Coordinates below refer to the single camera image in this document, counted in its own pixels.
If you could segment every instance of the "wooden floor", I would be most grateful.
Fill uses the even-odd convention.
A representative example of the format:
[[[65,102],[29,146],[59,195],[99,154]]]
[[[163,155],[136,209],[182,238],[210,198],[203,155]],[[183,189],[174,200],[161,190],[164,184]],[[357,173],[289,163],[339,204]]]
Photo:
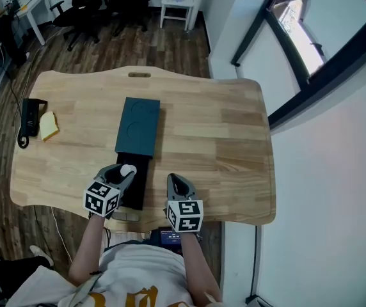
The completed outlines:
[[[31,61],[32,69],[25,97],[31,93],[38,75],[47,70],[87,73],[126,65],[148,65],[180,74],[208,77],[209,51],[203,23],[198,22],[194,30],[187,33],[183,30],[184,23],[177,20],[165,20],[164,28],[159,29],[159,19],[160,15],[154,13],[148,22],[147,32],[133,26],[126,28],[117,38],[111,36],[116,27],[116,20],[113,20],[100,29],[98,44],[81,35],[72,52],[66,50],[68,42],[64,41],[60,33],[48,40],[47,45],[36,55],[40,44],[34,36],[31,37],[26,42],[26,50],[31,53],[29,62],[19,70],[15,67],[10,69],[14,78],[12,87],[15,94],[19,98],[24,92]],[[59,30],[47,26],[43,28],[42,34],[44,38],[48,38]],[[56,270],[65,276],[70,263],[56,231],[51,209],[42,206],[20,207],[10,200],[10,173],[15,146],[13,119],[16,108],[10,82],[4,79],[0,87],[0,258],[14,260],[29,257],[29,246],[36,244],[46,252],[49,251],[55,261]],[[69,253],[74,256],[87,220],[58,209],[54,209],[54,214]],[[221,225],[205,224],[202,232],[203,252],[219,282]],[[119,240],[137,238],[136,233],[114,235]]]

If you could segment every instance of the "white cable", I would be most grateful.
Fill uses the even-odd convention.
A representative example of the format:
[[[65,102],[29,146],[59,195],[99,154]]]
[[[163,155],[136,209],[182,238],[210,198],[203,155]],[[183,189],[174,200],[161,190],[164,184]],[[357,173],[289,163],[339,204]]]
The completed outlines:
[[[64,29],[62,28],[62,29],[60,29],[58,32],[56,32],[55,34],[53,34],[53,35],[51,35],[50,37],[48,37],[48,39],[46,39],[46,40],[45,40],[45,45],[41,45],[41,46],[38,48],[38,50],[35,52],[35,54],[34,54],[34,56],[33,56],[33,59],[32,59],[32,61],[31,61],[31,65],[29,66],[29,72],[28,72],[28,76],[27,76],[27,82],[26,82],[26,84],[25,84],[25,88],[24,88],[24,90],[23,90],[23,91],[22,91],[22,93],[21,93],[21,97],[20,97],[20,99],[19,99],[19,105],[18,105],[18,108],[20,108],[20,107],[21,107],[22,98],[24,97],[24,94],[25,94],[25,92],[26,92],[26,90],[27,90],[27,86],[28,86],[28,82],[29,82],[29,76],[31,75],[31,71],[32,71],[32,64],[33,64],[33,62],[34,62],[34,60],[35,60],[36,55],[38,54],[38,52],[39,52],[42,48],[44,48],[44,47],[46,47],[46,46],[47,46],[47,42],[48,42],[51,38],[53,38],[54,36],[56,36],[56,35],[60,34],[63,30],[64,30]],[[15,111],[15,116],[14,116],[14,134],[15,134],[15,140],[17,140],[17,136],[18,136],[17,131],[15,130],[15,121],[17,120],[18,108],[17,108],[17,110]]]
[[[55,225],[56,225],[56,230],[58,231],[58,234],[60,235],[60,238],[61,238],[61,240],[62,240],[63,247],[65,248],[65,251],[66,251],[66,252],[67,252],[67,254],[68,254],[69,260],[70,260],[70,262],[72,263],[72,258],[71,258],[70,254],[69,254],[69,252],[68,252],[68,249],[67,249],[67,247],[66,247],[65,243],[63,242],[63,238],[62,238],[62,235],[61,235],[61,233],[60,233],[60,229],[58,228],[58,222],[56,221],[56,218],[55,218],[55,215],[54,215],[54,209],[53,209],[52,207],[51,207],[51,212],[52,212],[52,216],[54,216]]]

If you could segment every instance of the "black office chair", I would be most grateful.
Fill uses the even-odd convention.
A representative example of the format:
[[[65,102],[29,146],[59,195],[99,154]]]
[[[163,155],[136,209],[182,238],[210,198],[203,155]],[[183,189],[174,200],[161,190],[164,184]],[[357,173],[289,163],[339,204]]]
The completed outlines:
[[[98,43],[99,38],[94,31],[93,17],[96,16],[102,1],[101,0],[72,0],[72,8],[65,12],[62,10],[60,1],[53,6],[51,10],[57,8],[60,15],[55,18],[53,24],[61,28],[73,26],[74,28],[63,34],[64,39],[67,39],[69,34],[75,33],[68,46],[68,51],[72,51],[73,44],[78,39],[81,33],[86,33],[92,36],[93,42]]]
[[[118,36],[126,25],[138,23],[142,31],[147,31],[144,16],[148,13],[150,0],[104,0],[107,6],[107,14],[110,16],[113,12],[120,14],[120,21],[113,36]]]

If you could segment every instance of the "white ball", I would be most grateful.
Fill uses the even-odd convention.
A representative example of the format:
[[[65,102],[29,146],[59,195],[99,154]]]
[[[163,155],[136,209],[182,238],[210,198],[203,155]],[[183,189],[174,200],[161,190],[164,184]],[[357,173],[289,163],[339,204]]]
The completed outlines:
[[[135,166],[133,165],[123,165],[121,168],[120,168],[120,174],[121,176],[125,177],[126,175],[128,175],[130,172],[134,172],[135,174],[138,172],[138,170],[136,169]]]

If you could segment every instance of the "sneaker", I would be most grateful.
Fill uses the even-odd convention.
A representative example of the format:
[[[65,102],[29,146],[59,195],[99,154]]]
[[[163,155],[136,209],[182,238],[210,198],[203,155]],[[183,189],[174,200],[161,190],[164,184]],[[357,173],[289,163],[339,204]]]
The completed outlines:
[[[48,256],[46,253],[44,253],[44,251],[39,248],[38,246],[30,246],[29,250],[31,250],[32,254],[34,255],[34,257],[44,257],[48,260],[49,262],[49,266],[53,266],[54,265],[54,261],[52,260],[52,258],[50,256]]]

